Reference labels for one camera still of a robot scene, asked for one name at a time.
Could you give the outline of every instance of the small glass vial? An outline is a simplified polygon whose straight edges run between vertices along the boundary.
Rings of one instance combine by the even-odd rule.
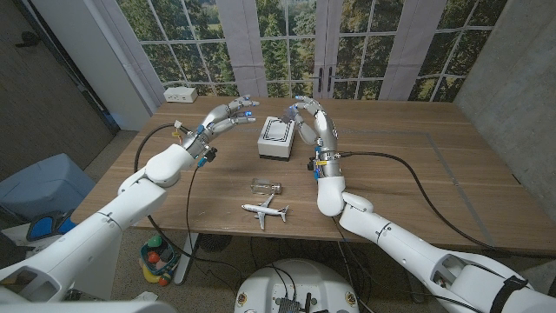
[[[253,178],[251,192],[261,195],[280,195],[281,183],[273,183],[268,179]]]

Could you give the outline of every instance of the gray wall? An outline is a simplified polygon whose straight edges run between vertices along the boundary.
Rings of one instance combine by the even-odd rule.
[[[509,0],[454,100],[554,221],[555,12],[553,0]]]

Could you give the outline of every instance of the airplane wing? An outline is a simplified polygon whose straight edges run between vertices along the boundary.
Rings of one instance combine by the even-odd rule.
[[[267,208],[268,205],[270,204],[270,202],[272,201],[272,198],[273,198],[274,196],[275,196],[275,194],[270,195],[270,196],[268,197],[267,201],[265,201],[264,203],[261,203],[261,206]]]
[[[261,223],[261,229],[264,230],[264,213],[257,212],[257,214],[259,215],[259,223]]]

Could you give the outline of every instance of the toy airplane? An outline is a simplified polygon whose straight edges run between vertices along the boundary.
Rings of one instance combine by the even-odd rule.
[[[272,198],[275,196],[275,194],[270,195],[270,197],[267,199],[267,201],[265,201],[264,203],[259,203],[259,205],[253,205],[253,204],[243,204],[242,208],[245,210],[248,210],[250,212],[256,212],[257,215],[255,215],[255,218],[259,219],[259,222],[261,223],[261,229],[264,230],[264,216],[266,214],[269,215],[273,215],[273,216],[281,216],[281,219],[284,221],[284,223],[286,222],[286,212],[288,211],[288,207],[289,205],[286,205],[285,208],[281,208],[279,210],[275,210],[275,209],[270,209],[268,207],[268,204],[270,203],[270,201],[272,201]]]

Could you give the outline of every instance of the white robotic arm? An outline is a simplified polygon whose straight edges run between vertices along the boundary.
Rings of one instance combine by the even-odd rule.
[[[62,300],[76,276],[104,252],[108,243],[162,205],[167,196],[164,188],[179,180],[181,170],[212,161],[216,153],[208,147],[212,139],[236,124],[255,121],[253,117],[239,117],[248,114],[237,112],[248,105],[258,103],[240,97],[216,107],[195,134],[186,135],[183,146],[172,144],[126,179],[114,200],[47,249],[1,269],[0,303]]]
[[[318,133],[313,143],[314,177],[318,183],[317,205],[322,214],[341,214],[340,225],[379,245],[396,262],[411,272],[433,295],[467,304],[481,312],[548,312],[556,299],[533,290],[519,274],[486,256],[443,250],[373,213],[365,198],[344,192],[337,153],[337,133],[330,117],[314,99],[297,97],[303,103],[289,107],[283,121],[295,120],[308,144],[310,134],[297,108],[315,117]],[[447,300],[439,300],[450,312],[473,312]]]

